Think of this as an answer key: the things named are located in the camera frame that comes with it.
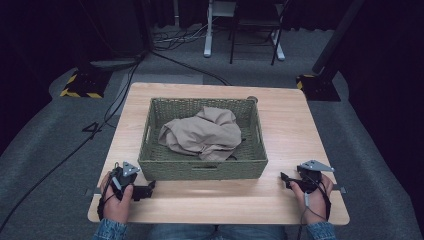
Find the green woven basket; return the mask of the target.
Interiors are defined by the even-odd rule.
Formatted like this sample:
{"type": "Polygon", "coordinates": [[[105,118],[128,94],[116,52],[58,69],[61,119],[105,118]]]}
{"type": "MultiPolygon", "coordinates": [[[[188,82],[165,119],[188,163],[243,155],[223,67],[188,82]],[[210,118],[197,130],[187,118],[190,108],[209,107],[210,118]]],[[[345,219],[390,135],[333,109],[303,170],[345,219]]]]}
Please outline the green woven basket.
{"type": "Polygon", "coordinates": [[[257,179],[268,163],[257,100],[219,98],[153,98],[145,124],[138,162],[147,180],[257,179]],[[241,129],[241,144],[225,161],[203,161],[158,143],[165,123],[196,115],[204,107],[231,110],[241,129]]]}

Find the person's right hand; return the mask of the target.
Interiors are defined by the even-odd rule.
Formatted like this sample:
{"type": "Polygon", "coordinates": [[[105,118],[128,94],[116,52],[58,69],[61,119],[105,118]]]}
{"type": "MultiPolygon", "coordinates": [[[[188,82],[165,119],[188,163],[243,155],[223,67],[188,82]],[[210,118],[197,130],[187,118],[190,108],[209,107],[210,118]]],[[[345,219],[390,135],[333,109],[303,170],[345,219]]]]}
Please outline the person's right hand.
{"type": "Polygon", "coordinates": [[[316,189],[308,195],[308,203],[305,203],[304,192],[296,182],[291,182],[290,186],[294,192],[300,212],[302,224],[315,224],[327,221],[326,201],[322,192],[316,189]]]}

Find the stand base with striped tape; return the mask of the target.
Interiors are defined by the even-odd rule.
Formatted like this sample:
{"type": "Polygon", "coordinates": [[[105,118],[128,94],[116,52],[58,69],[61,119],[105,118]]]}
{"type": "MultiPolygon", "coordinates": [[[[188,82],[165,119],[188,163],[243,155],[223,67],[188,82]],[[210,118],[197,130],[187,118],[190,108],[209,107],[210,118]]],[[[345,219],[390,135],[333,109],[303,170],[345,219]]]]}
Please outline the stand base with striped tape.
{"type": "Polygon", "coordinates": [[[111,71],[83,72],[75,70],[61,91],[60,96],[103,98],[111,76],[111,71]]]}

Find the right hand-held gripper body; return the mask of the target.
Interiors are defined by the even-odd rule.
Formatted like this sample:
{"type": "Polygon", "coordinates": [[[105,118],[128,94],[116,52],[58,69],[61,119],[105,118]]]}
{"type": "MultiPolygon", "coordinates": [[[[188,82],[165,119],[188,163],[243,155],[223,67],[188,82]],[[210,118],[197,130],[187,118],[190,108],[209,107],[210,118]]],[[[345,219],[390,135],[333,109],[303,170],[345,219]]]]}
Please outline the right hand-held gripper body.
{"type": "Polygon", "coordinates": [[[301,179],[294,179],[304,193],[314,192],[322,181],[322,172],[334,172],[335,169],[318,160],[309,160],[296,167],[301,179]]]}

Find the white desk leg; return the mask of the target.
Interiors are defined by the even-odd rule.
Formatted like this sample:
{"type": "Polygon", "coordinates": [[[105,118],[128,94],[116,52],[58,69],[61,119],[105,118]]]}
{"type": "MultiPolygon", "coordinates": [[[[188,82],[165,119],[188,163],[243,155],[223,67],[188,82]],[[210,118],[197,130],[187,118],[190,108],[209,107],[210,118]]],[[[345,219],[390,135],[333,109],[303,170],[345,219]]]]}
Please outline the white desk leg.
{"type": "Polygon", "coordinates": [[[274,30],[271,33],[271,39],[273,41],[273,44],[277,47],[277,59],[279,61],[284,61],[286,59],[286,57],[285,57],[285,54],[284,54],[283,49],[281,47],[281,44],[277,41],[278,34],[279,34],[279,30],[274,30]]]}
{"type": "Polygon", "coordinates": [[[205,44],[203,50],[203,56],[209,58],[212,55],[212,21],[213,21],[213,2],[214,0],[208,0],[207,10],[207,32],[205,36],[205,44]]]}

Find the person's left hand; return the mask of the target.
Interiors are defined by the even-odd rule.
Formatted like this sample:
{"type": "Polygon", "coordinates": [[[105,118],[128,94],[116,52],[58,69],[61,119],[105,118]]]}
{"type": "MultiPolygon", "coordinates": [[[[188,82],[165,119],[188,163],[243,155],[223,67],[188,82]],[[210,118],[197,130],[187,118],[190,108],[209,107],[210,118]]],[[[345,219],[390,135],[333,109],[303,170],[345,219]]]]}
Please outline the person's left hand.
{"type": "Polygon", "coordinates": [[[112,187],[108,184],[110,173],[107,173],[100,185],[102,194],[104,195],[105,204],[103,208],[103,217],[118,223],[126,224],[129,218],[129,208],[132,200],[133,186],[126,187],[123,197],[119,200],[113,192],[112,187]]]}

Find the black stand with striped base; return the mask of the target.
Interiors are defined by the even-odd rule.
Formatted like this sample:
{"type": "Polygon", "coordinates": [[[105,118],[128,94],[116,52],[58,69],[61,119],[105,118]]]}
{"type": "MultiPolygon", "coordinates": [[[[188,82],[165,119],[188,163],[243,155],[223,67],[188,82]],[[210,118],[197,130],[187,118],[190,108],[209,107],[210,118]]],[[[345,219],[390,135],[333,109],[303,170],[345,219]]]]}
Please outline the black stand with striped base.
{"type": "Polygon", "coordinates": [[[340,101],[333,78],[347,59],[349,40],[346,35],[364,2],[365,0],[354,0],[351,3],[315,62],[312,68],[313,73],[296,77],[296,86],[308,101],[340,101]]]}

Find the black metal chair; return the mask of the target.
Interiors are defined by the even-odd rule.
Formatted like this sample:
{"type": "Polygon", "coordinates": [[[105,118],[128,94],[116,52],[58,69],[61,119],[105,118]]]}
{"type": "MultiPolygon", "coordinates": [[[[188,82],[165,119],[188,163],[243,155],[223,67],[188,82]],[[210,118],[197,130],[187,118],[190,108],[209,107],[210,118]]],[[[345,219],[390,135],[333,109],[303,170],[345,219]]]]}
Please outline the black metal chair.
{"type": "Polygon", "coordinates": [[[241,30],[256,32],[268,31],[266,42],[273,48],[271,64],[277,59],[277,47],[273,44],[271,33],[279,30],[277,41],[280,43],[284,15],[293,0],[236,0],[229,39],[231,40],[230,63],[233,63],[237,33],[241,30]]]}

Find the beige cloth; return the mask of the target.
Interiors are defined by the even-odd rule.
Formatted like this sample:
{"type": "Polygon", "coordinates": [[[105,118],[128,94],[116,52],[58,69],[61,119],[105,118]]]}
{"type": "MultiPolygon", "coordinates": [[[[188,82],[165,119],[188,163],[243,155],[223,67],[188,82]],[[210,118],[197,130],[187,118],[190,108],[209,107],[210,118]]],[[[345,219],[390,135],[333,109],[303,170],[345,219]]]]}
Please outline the beige cloth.
{"type": "Polygon", "coordinates": [[[203,161],[225,161],[241,142],[235,114],[215,107],[204,107],[192,117],[165,123],[158,136],[160,145],[203,161]]]}

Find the person's legs in jeans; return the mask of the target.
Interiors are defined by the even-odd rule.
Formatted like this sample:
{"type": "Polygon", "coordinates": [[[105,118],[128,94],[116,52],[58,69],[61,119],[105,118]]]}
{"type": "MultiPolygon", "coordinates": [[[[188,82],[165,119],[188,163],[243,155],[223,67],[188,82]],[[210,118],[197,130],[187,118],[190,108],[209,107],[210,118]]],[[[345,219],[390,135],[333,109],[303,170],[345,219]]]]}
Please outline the person's legs in jeans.
{"type": "Polygon", "coordinates": [[[287,240],[282,225],[158,224],[148,240],[287,240]]]}

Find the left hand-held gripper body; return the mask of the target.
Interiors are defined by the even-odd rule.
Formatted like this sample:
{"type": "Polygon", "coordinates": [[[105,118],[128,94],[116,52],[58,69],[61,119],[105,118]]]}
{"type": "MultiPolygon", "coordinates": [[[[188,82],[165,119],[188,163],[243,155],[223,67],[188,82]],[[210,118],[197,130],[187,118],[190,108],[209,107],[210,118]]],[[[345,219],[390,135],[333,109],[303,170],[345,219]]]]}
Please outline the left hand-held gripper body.
{"type": "MultiPolygon", "coordinates": [[[[121,200],[123,198],[125,189],[127,186],[132,185],[140,171],[139,167],[136,167],[128,162],[119,164],[115,163],[115,167],[111,172],[112,189],[114,195],[121,200]]],[[[140,201],[148,197],[147,186],[135,186],[132,194],[134,201],[140,201]]]]}

